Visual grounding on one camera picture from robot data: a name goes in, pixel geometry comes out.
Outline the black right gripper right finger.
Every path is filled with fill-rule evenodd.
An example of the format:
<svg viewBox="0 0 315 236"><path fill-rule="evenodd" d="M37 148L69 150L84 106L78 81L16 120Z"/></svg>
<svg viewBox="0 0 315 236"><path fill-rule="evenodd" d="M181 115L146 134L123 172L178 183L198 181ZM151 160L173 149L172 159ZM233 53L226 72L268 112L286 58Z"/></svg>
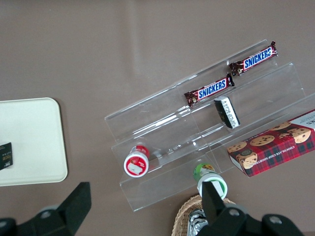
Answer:
<svg viewBox="0 0 315 236"><path fill-rule="evenodd" d="M237 208L226 206L215 187L203 183L202 206L208 221L200 236L302 236L303 233L287 217L266 214L261 221Z"/></svg>

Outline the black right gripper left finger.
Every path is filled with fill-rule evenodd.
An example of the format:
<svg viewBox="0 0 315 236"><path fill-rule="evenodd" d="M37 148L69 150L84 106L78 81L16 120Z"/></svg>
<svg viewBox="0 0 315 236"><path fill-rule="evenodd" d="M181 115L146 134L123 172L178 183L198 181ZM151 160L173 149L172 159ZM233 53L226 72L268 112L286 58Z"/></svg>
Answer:
<svg viewBox="0 0 315 236"><path fill-rule="evenodd" d="M2 236L73 236L92 206L89 182L81 182L56 208L46 209L17 225L14 218L0 220Z"/></svg>

